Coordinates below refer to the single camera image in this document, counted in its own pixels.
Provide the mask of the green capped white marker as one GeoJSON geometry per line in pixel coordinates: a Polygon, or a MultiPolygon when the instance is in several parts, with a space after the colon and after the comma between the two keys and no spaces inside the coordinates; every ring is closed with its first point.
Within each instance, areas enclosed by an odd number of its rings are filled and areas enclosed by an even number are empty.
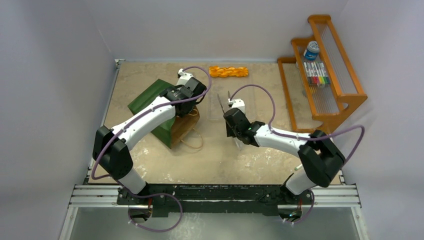
{"type": "Polygon", "coordinates": [[[300,169],[302,169],[303,168],[303,165],[302,164],[300,164],[300,165],[298,165],[297,167],[295,167],[294,168],[294,170],[295,171],[298,171],[298,170],[300,170],[300,169]]]}

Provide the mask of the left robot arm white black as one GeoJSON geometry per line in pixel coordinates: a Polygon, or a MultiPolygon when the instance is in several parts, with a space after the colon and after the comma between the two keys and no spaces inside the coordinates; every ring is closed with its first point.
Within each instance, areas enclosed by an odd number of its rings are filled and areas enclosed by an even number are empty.
{"type": "Polygon", "coordinates": [[[112,129],[100,127],[95,133],[92,157],[117,182],[127,188],[138,205],[149,199],[148,183],[136,172],[130,154],[147,134],[176,116],[192,112],[207,86],[190,75],[180,76],[177,85],[161,91],[144,109],[112,129]]]}

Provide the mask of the metal tongs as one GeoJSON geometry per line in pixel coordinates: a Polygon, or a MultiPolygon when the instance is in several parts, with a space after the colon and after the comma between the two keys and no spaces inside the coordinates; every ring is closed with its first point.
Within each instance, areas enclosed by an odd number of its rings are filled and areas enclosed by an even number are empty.
{"type": "MultiPolygon", "coordinates": [[[[227,98],[227,103],[226,104],[228,106],[228,99],[230,99],[230,97],[231,97],[229,91],[228,91],[227,95],[228,95],[228,98],[227,98]]],[[[223,117],[224,117],[224,120],[225,120],[226,136],[229,137],[229,138],[232,138],[233,141],[234,141],[234,143],[235,143],[235,145],[237,146],[237,148],[241,151],[243,149],[243,147],[244,147],[244,144],[243,144],[243,142],[241,140],[239,140],[236,137],[236,133],[234,132],[234,127],[231,125],[231,122],[228,123],[228,120],[230,119],[230,116],[233,113],[235,113],[235,109],[236,108],[229,109],[229,107],[228,107],[227,109],[224,109],[224,105],[223,105],[223,103],[221,101],[221,97],[219,96],[219,94],[217,94],[217,99],[218,99],[218,102],[219,102],[219,105],[221,107],[221,110],[222,110],[222,113],[223,113],[223,117]]]]}

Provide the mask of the clear plastic tray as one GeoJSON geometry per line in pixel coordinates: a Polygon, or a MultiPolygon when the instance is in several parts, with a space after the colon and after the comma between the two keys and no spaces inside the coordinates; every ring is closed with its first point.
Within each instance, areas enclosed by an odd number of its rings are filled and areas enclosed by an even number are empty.
{"type": "MultiPolygon", "coordinates": [[[[219,66],[221,68],[227,67],[247,67],[245,64],[224,64],[224,63],[213,63],[210,66],[219,66]]],[[[253,77],[249,70],[247,77],[211,77],[212,85],[211,90],[206,96],[207,102],[207,119],[211,122],[223,121],[223,112],[218,102],[217,94],[219,94],[223,107],[226,110],[228,108],[228,92],[230,93],[230,99],[242,99],[245,102],[245,114],[249,121],[255,120],[257,117],[256,104],[255,104],[255,93],[253,87],[245,87],[245,85],[253,83],[253,77]]]]}

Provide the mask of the set of coloured markers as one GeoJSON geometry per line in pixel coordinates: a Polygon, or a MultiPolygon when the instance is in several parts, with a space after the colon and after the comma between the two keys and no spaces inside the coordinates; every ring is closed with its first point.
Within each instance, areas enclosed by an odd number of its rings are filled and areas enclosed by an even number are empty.
{"type": "Polygon", "coordinates": [[[331,85],[329,74],[322,61],[304,61],[303,68],[309,86],[326,87],[331,85]]]}

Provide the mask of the blue white jar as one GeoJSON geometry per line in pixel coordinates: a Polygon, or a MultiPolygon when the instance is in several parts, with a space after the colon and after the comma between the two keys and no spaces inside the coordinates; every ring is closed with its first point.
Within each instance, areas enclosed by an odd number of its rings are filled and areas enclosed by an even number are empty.
{"type": "Polygon", "coordinates": [[[305,51],[303,52],[303,57],[308,61],[314,61],[320,53],[319,44],[317,41],[310,41],[305,51]]]}

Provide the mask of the orange wooden rack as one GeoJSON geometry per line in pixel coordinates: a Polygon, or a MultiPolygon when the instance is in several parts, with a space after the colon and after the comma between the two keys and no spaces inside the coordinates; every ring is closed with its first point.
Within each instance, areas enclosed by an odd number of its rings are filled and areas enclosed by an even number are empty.
{"type": "Polygon", "coordinates": [[[291,40],[293,56],[277,59],[292,131],[334,132],[368,98],[327,14],[307,19],[312,35],[291,40]]]}

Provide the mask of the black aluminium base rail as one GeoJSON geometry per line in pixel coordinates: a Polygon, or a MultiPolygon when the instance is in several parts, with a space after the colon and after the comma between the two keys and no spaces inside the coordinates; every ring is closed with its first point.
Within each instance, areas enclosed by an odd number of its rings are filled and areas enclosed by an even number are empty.
{"type": "Polygon", "coordinates": [[[300,195],[284,193],[279,185],[152,184],[147,198],[132,196],[117,185],[77,185],[71,207],[128,208],[153,217],[170,213],[262,214],[298,218],[310,207],[361,207],[354,185],[314,187],[300,195]]]}

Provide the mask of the orange braided fake bread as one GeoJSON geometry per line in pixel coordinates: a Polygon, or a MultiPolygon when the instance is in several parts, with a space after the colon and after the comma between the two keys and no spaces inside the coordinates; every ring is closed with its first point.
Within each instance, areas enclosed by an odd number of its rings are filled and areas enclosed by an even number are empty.
{"type": "Polygon", "coordinates": [[[213,78],[228,78],[228,77],[237,77],[244,78],[249,75],[249,70],[247,67],[219,67],[219,66],[210,66],[209,75],[213,78]]]}

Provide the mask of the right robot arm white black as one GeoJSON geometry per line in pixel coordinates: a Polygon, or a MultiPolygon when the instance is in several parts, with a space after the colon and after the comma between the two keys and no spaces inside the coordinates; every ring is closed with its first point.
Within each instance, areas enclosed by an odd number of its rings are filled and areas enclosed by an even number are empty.
{"type": "Polygon", "coordinates": [[[227,110],[223,118],[228,137],[244,145],[272,148],[300,159],[303,168],[291,175],[280,191],[282,200],[288,204],[294,203],[310,188],[328,187],[346,163],[342,152],[321,130],[311,134],[284,130],[274,133],[264,122],[249,122],[239,108],[227,110]]]}

